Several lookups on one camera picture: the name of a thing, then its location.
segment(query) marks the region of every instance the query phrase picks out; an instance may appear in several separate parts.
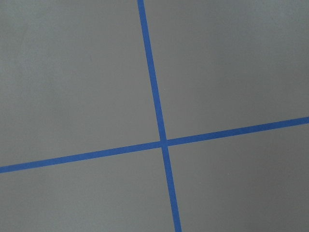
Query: floor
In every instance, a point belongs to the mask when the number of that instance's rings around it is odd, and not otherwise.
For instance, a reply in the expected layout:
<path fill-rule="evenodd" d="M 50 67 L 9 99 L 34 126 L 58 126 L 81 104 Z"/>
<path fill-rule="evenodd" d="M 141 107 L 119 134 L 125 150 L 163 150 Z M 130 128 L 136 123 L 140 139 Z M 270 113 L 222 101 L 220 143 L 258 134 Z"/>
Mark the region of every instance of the floor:
<path fill-rule="evenodd" d="M 308 11 L 0 1 L 2 230 L 307 231 Z"/>

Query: blue line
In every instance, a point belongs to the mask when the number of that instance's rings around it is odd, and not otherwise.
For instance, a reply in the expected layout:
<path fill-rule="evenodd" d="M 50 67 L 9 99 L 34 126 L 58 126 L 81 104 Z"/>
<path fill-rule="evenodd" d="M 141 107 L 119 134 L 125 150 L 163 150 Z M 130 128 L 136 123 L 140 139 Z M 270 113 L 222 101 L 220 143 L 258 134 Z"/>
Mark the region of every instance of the blue line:
<path fill-rule="evenodd" d="M 181 228 L 179 210 L 178 210 L 177 199 L 176 199 L 172 167 L 171 167 L 171 163 L 169 159 L 169 147 L 168 147 L 166 133 L 165 133 L 162 107 L 161 107 L 160 96 L 159 96 L 159 89 L 158 89 L 158 84 L 157 84 L 156 74 L 155 74 L 154 59 L 153 59 L 153 54 L 151 50 L 149 31 L 148 31 L 148 26 L 147 26 L 145 6 L 144 6 L 143 0 L 138 0 L 137 2 L 138 2 L 138 7 L 139 7 L 139 13 L 140 13 L 140 25 L 141 25 L 141 30 L 143 34 L 145 53 L 146 53 L 146 59 L 147 59 L 147 64 L 148 64 L 148 72 L 149 72 L 151 89 L 152 89 L 153 99 L 154 99 L 155 115 L 156 115 L 156 120 L 158 124 L 158 130 L 159 130 L 159 136 L 160 136 L 160 142 L 161 142 L 161 148 L 162 148 L 165 175 L 166 175 L 166 180 L 167 180 L 168 189 L 169 189 L 169 199 L 170 199 L 170 205 L 171 205 L 172 214 L 173 214 L 174 227 L 175 227 L 175 232 L 181 232 L 182 228 Z"/>
<path fill-rule="evenodd" d="M 295 118 L 295 119 L 290 119 L 286 121 L 272 122 L 272 123 L 266 123 L 266 124 L 261 124 L 261 125 L 256 125 L 256 126 L 231 129 L 231 130 L 226 130 L 226 131 L 223 130 L 223 131 L 193 135 L 193 136 L 188 136 L 188 137 L 183 137 L 183 138 L 169 139 L 167 140 L 167 144 L 168 146 L 188 144 L 188 143 L 194 143 L 194 142 L 199 142 L 199 141 L 236 136 L 236 135 L 241 135 L 241 134 L 255 133 L 259 131 L 266 131 L 266 130 L 268 131 L 268 130 L 280 129 L 280 128 L 285 128 L 285 127 L 299 126 L 299 125 L 304 125 L 304 124 L 309 124 L 309 117 Z M 124 146 L 124 147 L 89 152 L 89 153 L 84 153 L 84 154 L 79 154 L 79 155 L 65 156 L 65 157 L 54 158 L 54 159 L 45 159 L 45 160 L 39 160 L 39 161 L 34 161 L 34 162 L 3 166 L 3 167 L 0 167 L 0 173 L 14 172 L 14 171 L 20 171 L 20 170 L 31 169 L 31 168 L 40 168 L 40 167 L 45 167 L 45 166 L 51 166 L 51 165 L 62 164 L 62 163 L 70 163 L 70 162 L 81 161 L 81 160 L 89 160 L 89 159 L 95 159 L 95 158 L 100 158 L 100 157 L 130 153 L 130 152 L 135 152 L 135 151 L 149 150 L 149 149 L 154 149 L 154 148 L 159 148 L 159 147 L 161 147 L 161 142 L 152 142 L 152 143 L 146 143 L 146 144 Z"/>
<path fill-rule="evenodd" d="M 274 130 L 274 129 L 279 129 L 279 128 L 298 126 L 298 125 L 303 125 L 303 124 L 308 124 L 308 123 L 309 123 L 309 117 L 301 117 L 301 118 L 290 119 L 286 121 L 266 123 L 266 124 L 257 125 L 257 126 L 243 127 L 243 128 L 231 129 L 231 130 L 226 130 L 226 131 L 223 130 L 223 131 L 218 131 L 218 132 L 193 135 L 193 136 L 177 138 L 177 139 L 169 139 L 168 146 L 194 143 L 194 142 L 199 142 L 199 141 L 218 139 L 218 138 L 230 137 L 230 136 L 241 135 L 241 134 L 255 133 L 259 131 L 266 131 L 266 130 L 268 131 L 268 130 Z"/>
<path fill-rule="evenodd" d="M 88 152 L 88 153 L 83 153 L 79 155 L 64 156 L 64 157 L 54 158 L 54 159 L 45 159 L 45 160 L 39 160 L 39 161 L 34 161 L 34 162 L 3 166 L 3 167 L 0 167 L 0 173 L 8 173 L 8 172 L 20 171 L 20 170 L 31 169 L 31 168 L 40 168 L 40 167 L 45 167 L 45 166 L 51 166 L 51 165 L 56 165 L 56 164 L 61 164 L 61 163 L 70 163 L 70 162 L 81 161 L 81 160 L 89 160 L 89 159 L 94 159 L 94 158 L 119 155 L 119 154 L 124 154 L 124 153 L 135 152 L 135 151 L 149 150 L 149 149 L 154 149 L 154 148 L 159 148 L 159 147 L 161 147 L 160 142 L 124 146 L 124 147 L 113 148 L 113 149 L 108 149 L 108 150 Z"/>

